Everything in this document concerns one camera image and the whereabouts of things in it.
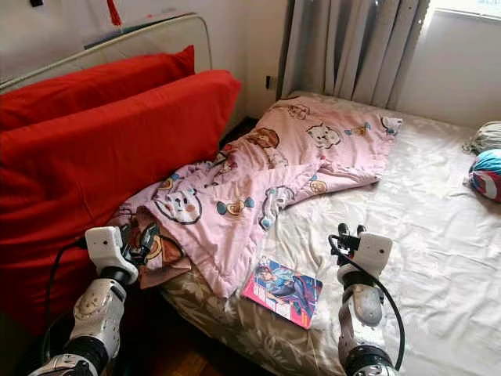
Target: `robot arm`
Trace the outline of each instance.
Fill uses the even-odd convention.
[[[339,311],[339,360],[347,376],[397,376],[402,356],[398,357],[394,367],[385,350],[382,305],[383,291],[387,291],[377,280],[387,264],[392,241],[367,233],[363,226],[359,226],[357,232],[357,237],[351,236],[348,227],[342,223],[339,236],[329,237],[331,253],[338,255],[337,279],[344,286],[343,305]],[[394,306],[389,294],[388,299]]]
[[[137,267],[146,264],[146,255],[158,233],[157,224],[148,226],[138,249],[128,245],[128,226],[97,227],[85,233],[99,278],[91,282],[74,306],[75,325],[63,351],[30,376],[98,376],[103,372],[120,348],[125,287],[137,279]]]

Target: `comic book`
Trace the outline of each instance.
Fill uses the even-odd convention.
[[[243,296],[309,329],[321,290],[321,281],[263,257],[245,284]]]

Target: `red pillow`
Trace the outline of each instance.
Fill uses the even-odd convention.
[[[0,96],[0,129],[76,114],[195,74],[193,46],[137,56],[51,78]]]
[[[57,251],[106,224],[145,186],[211,158],[239,89],[229,72],[210,70],[1,133],[0,309],[40,331]],[[69,309],[88,283],[86,252],[67,257],[52,295],[55,314]]]

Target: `headboard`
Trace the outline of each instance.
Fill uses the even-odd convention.
[[[122,35],[1,83],[0,92],[8,92],[47,78],[127,57],[159,52],[179,52],[187,45],[195,46],[196,72],[212,68],[211,47],[205,21],[196,14],[188,14]]]

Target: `pink blanket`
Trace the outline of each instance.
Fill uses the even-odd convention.
[[[279,101],[215,161],[185,166],[146,188],[121,206],[114,221],[130,219],[136,209],[141,228],[157,220],[162,240],[182,249],[215,294],[228,297],[279,212],[316,194],[376,182],[401,124],[337,112],[308,97]],[[142,287],[189,268],[186,258],[150,258]]]

